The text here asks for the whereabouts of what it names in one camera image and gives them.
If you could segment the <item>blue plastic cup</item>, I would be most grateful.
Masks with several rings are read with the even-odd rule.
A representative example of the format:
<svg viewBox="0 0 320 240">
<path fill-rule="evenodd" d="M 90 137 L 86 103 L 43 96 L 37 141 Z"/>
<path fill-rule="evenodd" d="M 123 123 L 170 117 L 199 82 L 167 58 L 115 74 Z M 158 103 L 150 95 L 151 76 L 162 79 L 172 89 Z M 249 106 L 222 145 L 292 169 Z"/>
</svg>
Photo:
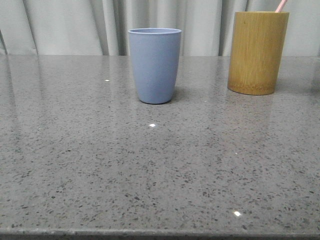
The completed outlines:
<svg viewBox="0 0 320 240">
<path fill-rule="evenodd" d="M 133 78 L 140 101 L 169 102 L 174 94 L 182 30 L 136 28 L 128 31 Z"/>
</svg>

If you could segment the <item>bamboo cylindrical holder cup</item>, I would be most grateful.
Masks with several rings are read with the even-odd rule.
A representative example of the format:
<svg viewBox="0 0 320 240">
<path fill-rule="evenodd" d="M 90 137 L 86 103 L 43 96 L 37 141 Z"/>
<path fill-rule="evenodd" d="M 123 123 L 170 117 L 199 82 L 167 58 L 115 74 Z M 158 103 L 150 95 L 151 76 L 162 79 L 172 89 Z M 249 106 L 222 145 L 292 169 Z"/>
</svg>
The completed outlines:
<svg viewBox="0 0 320 240">
<path fill-rule="evenodd" d="M 227 87 L 246 95 L 275 92 L 289 13 L 238 11 L 234 14 Z"/>
</svg>

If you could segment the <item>grey-white curtain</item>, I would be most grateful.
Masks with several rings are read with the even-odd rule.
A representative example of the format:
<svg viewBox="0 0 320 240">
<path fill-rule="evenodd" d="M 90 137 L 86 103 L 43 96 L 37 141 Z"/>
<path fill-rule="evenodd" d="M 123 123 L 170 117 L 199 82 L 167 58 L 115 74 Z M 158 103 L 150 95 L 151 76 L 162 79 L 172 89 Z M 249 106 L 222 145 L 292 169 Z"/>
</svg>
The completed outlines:
<svg viewBox="0 0 320 240">
<path fill-rule="evenodd" d="M 3 0 L 2 55 L 129 52 L 128 30 L 182 30 L 184 56 L 228 56 L 236 12 L 273 12 L 277 0 Z"/>
</svg>

